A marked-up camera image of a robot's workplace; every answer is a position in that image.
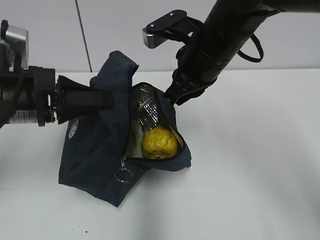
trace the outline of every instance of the white table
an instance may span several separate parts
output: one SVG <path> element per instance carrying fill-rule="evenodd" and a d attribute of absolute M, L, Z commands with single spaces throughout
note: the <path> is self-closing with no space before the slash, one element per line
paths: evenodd
<path fill-rule="evenodd" d="M 138 82 L 165 90 L 171 72 Z M 66 124 L 6 125 L 0 239 L 318 240 L 319 89 L 320 69 L 223 72 L 176 107 L 192 167 L 151 170 L 119 208 L 58 184 Z"/>

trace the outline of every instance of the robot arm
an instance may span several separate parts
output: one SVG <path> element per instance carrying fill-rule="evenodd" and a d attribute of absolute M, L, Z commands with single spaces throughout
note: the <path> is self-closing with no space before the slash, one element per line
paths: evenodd
<path fill-rule="evenodd" d="M 217 0 L 203 24 L 187 17 L 186 12 L 181 17 L 180 10 L 148 24 L 143 30 L 148 47 L 155 48 L 166 39 L 185 43 L 177 53 L 178 68 L 166 96 L 178 105 L 200 96 L 237 53 L 260 62 L 263 51 L 254 32 L 266 18 L 281 12 L 319 13 L 320 0 Z M 240 51 L 249 38 L 256 44 L 260 59 Z"/>
<path fill-rule="evenodd" d="M 59 124 L 86 113 L 113 106 L 112 95 L 76 83 L 56 71 L 28 67 L 28 31 L 1 22 L 0 128 L 4 124 Z"/>

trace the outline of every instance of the yellow fruit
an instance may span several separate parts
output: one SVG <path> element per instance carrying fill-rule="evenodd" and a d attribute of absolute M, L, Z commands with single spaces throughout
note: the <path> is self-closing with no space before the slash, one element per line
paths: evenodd
<path fill-rule="evenodd" d="M 166 159 L 177 154 L 178 141 L 171 130 L 157 126 L 144 133 L 141 147 L 147 159 Z"/>

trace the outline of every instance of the key ring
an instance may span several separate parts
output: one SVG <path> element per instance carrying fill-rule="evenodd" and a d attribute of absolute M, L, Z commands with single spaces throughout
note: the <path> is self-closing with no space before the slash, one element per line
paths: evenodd
<path fill-rule="evenodd" d="M 126 168 L 125 160 L 125 156 L 121 158 L 121 168 L 114 173 L 114 178 L 122 184 L 129 184 L 134 179 L 134 174 Z"/>

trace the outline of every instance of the cable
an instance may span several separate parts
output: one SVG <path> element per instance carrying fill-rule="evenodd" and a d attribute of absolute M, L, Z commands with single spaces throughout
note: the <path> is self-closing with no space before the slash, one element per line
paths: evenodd
<path fill-rule="evenodd" d="M 78 14 L 79 24 L 80 24 L 80 28 L 81 28 L 82 39 L 83 39 L 85 53 L 86 53 L 86 59 L 88 60 L 90 73 L 92 73 L 91 61 L 90 61 L 90 57 L 89 57 L 89 52 L 88 52 L 88 46 L 87 46 L 87 41 L 86 41 L 86 37 L 85 37 L 84 26 L 82 25 L 82 20 L 81 20 L 81 16 L 80 16 L 78 0 L 74 0 L 74 2 L 75 2 L 76 12 Z"/>

